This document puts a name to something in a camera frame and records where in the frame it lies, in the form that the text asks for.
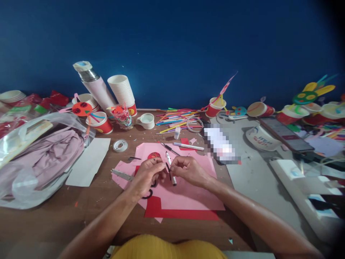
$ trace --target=person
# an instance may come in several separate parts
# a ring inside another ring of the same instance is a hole
[[[323,258],[322,254],[291,226],[255,201],[210,176],[193,157],[177,156],[174,175],[216,195],[237,217],[272,249],[277,258]],[[111,241],[137,202],[147,195],[155,180],[166,178],[161,158],[144,161],[129,187],[79,233],[60,255],[63,259],[103,258]],[[117,247],[117,258],[226,258],[214,245],[187,241],[178,245],[158,237],[140,235]]]

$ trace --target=white mug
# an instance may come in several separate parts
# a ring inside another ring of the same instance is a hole
[[[143,126],[146,130],[153,129],[155,127],[155,117],[151,113],[144,113],[137,118],[137,124]]]

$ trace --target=wooden table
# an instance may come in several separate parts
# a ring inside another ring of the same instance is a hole
[[[145,112],[138,111],[134,121]],[[158,115],[156,111],[148,112]],[[122,192],[111,179],[110,173],[120,160],[127,162],[128,157],[134,156],[136,147],[143,142],[174,142],[173,133],[156,135],[162,128],[166,129],[164,126],[156,126],[152,130],[144,130],[142,126],[135,125],[132,130],[124,132],[115,125],[111,134],[97,134],[97,137],[111,138],[111,145],[91,186],[64,185],[50,199],[29,210],[0,208],[0,240],[28,238],[40,242],[69,243]],[[204,143],[201,136],[185,129],[181,131],[180,137],[194,137],[197,139],[196,145],[198,142],[199,145]],[[112,144],[121,138],[127,140],[129,147],[123,153],[116,153],[112,150]],[[215,161],[214,165],[218,179],[232,186],[226,166],[218,165]],[[145,218],[144,213],[140,205],[134,208],[116,235],[114,245],[122,245],[138,234],[152,234],[169,242],[199,239],[221,250],[255,250],[249,229],[228,209],[218,212],[219,221],[163,219],[161,224],[154,218]]]

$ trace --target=hand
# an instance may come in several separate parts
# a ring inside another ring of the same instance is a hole
[[[151,158],[141,163],[140,168],[133,181],[128,187],[128,191],[135,196],[137,201],[147,196],[148,191],[155,180],[164,182],[166,178],[165,164],[161,158]]]
[[[202,188],[205,188],[213,178],[191,156],[175,157],[170,170],[174,175],[180,176],[187,182]]]

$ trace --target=blue wall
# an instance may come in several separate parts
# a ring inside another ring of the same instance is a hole
[[[6,1],[0,4],[0,91],[87,92],[72,64],[129,77],[138,108],[231,106],[267,96],[277,109],[324,74],[338,100],[336,29],[315,1]]]

